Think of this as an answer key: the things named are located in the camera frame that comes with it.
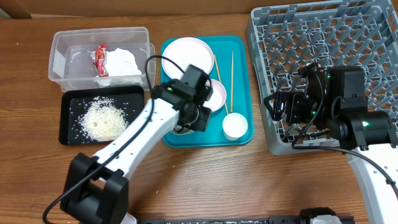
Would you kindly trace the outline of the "grey bowl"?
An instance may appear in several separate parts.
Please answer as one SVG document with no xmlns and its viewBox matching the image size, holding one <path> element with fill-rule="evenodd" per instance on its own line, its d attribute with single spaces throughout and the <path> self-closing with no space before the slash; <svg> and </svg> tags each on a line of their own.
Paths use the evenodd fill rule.
<svg viewBox="0 0 398 224">
<path fill-rule="evenodd" d="M 170 132 L 176 135 L 185 135 L 193 133 L 194 130 L 191 130 L 189 125 L 185 126 L 176 125 Z"/>
</svg>

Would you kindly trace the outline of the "white shallow bowl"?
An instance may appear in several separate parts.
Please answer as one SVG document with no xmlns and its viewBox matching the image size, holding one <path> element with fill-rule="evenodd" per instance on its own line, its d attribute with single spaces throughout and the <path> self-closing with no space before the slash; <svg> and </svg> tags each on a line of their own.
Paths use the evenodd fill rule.
<svg viewBox="0 0 398 224">
<path fill-rule="evenodd" d="M 226 89 L 223 84 L 215 79 L 211 79 L 211 84 L 213 93 L 203 106 L 209 108 L 211 112 L 215 112 L 222 108 L 226 102 Z"/>
</svg>

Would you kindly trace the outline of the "white cup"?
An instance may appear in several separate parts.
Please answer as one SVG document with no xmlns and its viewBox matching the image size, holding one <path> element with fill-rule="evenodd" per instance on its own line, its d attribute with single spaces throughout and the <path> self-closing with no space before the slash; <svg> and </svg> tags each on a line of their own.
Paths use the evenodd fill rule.
<svg viewBox="0 0 398 224">
<path fill-rule="evenodd" d="M 226 139 L 235 141 L 246 134 L 248 122 L 243 115 L 239 113 L 230 113 L 223 119 L 222 128 Z"/>
</svg>

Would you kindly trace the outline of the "white napkin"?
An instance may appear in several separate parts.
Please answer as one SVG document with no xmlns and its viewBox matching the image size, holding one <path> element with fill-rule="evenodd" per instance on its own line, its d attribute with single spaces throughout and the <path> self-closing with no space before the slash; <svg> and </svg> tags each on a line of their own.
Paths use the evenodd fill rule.
<svg viewBox="0 0 398 224">
<path fill-rule="evenodd" d="M 143 84 L 142 72 L 138 69 L 135 56 L 128 50 L 117 48 L 110 52 L 106 51 L 105 67 L 108 77 L 99 77 L 96 71 L 98 78 L 96 83 L 100 87 Z"/>
</svg>

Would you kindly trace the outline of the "white rice pile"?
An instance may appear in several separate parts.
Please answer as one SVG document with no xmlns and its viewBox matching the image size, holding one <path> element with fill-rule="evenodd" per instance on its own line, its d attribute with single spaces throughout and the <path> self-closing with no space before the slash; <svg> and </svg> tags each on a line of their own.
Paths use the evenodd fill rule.
<svg viewBox="0 0 398 224">
<path fill-rule="evenodd" d="M 96 96 L 92 100 L 80 100 L 78 106 L 83 107 L 83 114 L 77 115 L 78 134 L 87 141 L 112 141 L 120 136 L 128 127 L 126 113 L 115 106 L 114 98 Z"/>
</svg>

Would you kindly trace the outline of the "red snack wrapper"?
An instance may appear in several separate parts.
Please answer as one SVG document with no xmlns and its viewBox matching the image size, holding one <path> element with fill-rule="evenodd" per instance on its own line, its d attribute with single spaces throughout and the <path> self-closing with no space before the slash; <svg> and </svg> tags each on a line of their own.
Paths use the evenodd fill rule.
<svg viewBox="0 0 398 224">
<path fill-rule="evenodd" d="M 96 68 L 99 77 L 108 77 L 108 72 L 106 70 L 106 45 L 99 45 L 94 49 L 91 53 L 91 58 L 93 60 L 93 64 Z"/>
</svg>

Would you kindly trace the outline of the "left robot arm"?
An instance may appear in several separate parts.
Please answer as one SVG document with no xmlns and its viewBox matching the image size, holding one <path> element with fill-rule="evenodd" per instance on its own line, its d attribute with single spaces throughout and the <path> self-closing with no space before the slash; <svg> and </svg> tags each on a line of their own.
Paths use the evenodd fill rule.
<svg viewBox="0 0 398 224">
<path fill-rule="evenodd" d="M 61 210 L 81 223 L 137 223 L 129 214 L 129 179 L 167 133 L 204 132 L 212 94 L 202 69 L 189 65 L 179 79 L 155 86 L 138 117 L 112 143 L 92 157 L 79 153 L 71 161 Z"/>
</svg>

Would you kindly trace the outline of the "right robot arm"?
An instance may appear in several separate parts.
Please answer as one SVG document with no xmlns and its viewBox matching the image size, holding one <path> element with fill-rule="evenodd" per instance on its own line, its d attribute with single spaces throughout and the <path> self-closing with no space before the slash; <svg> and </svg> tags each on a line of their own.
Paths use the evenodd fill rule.
<svg viewBox="0 0 398 224">
<path fill-rule="evenodd" d="M 370 223 L 397 223 L 397 134 L 389 115 L 369 111 L 364 70 L 344 65 L 298 69 L 305 91 L 275 91 L 263 99 L 271 120 L 285 114 L 290 124 L 305 126 L 293 138 L 296 151 L 335 151 L 347 156 L 365 202 Z M 325 130 L 338 147 L 299 146 L 310 126 Z"/>
</svg>

